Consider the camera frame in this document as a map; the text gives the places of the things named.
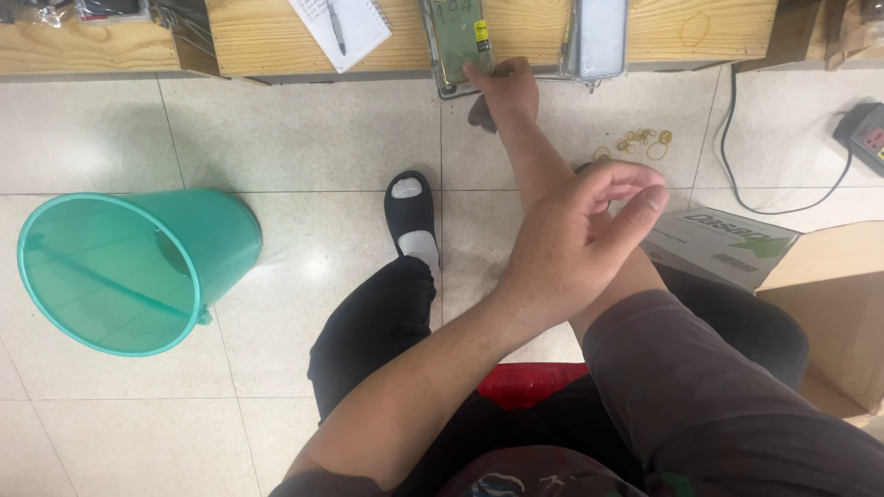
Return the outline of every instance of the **cardboard box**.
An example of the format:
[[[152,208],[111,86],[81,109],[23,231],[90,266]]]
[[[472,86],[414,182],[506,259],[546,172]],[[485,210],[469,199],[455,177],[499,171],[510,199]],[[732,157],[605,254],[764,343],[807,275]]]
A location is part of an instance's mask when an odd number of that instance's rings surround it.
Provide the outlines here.
[[[860,426],[884,414],[884,221],[802,234],[702,208],[661,216],[642,249],[792,315],[811,344],[801,395],[820,410]]]

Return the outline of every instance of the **pen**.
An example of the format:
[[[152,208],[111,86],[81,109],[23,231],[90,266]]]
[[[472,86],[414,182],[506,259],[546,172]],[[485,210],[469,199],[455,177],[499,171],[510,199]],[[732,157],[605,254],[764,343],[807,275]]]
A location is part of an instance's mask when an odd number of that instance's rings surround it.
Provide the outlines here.
[[[334,13],[332,0],[325,0],[325,4],[328,6],[329,9],[329,18],[331,18],[331,29],[334,29],[334,37],[338,39],[340,55],[346,55],[347,47],[344,46],[344,32],[340,30],[340,21],[338,21],[338,14]]]

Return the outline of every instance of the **paper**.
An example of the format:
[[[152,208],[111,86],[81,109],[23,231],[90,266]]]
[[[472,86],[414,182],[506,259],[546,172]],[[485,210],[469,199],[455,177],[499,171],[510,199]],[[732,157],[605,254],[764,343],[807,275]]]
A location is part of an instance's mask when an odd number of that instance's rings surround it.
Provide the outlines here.
[[[340,53],[326,0],[289,0],[338,73],[344,73],[390,37],[390,27],[373,0],[332,0],[347,54]]]

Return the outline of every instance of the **tiled floor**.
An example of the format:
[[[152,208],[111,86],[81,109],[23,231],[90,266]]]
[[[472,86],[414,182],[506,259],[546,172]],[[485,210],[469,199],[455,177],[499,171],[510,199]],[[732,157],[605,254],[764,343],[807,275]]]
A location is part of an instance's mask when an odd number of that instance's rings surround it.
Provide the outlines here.
[[[838,112],[884,100],[881,72],[739,77],[728,156],[746,201],[815,201],[842,169]],[[569,163],[630,129],[669,129],[669,209],[737,213],[717,152],[728,69],[634,73],[585,88],[541,83],[541,126]],[[496,136],[440,103],[428,80],[261,88],[217,80],[0,86],[0,495],[264,495],[316,427],[308,350],[334,307],[395,257],[389,179],[424,172],[436,194],[438,328],[491,290],[522,218]],[[635,155],[646,159],[644,147]],[[217,187],[261,221],[259,265],[173,350],[107,356],[56,330],[15,262],[27,215],[50,195]],[[802,231],[884,219],[884,179],[859,161],[828,201],[768,221]],[[516,361],[579,361],[567,325]]]

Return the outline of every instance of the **teal plastic bucket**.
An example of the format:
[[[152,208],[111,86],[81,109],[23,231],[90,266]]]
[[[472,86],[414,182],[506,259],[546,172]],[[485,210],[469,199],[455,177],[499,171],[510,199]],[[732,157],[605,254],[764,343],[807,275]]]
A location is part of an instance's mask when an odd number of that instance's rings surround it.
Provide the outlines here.
[[[116,356],[152,356],[211,321],[208,308],[261,252],[238,200],[205,189],[71,194],[35,210],[19,235],[31,299],[76,341]]]

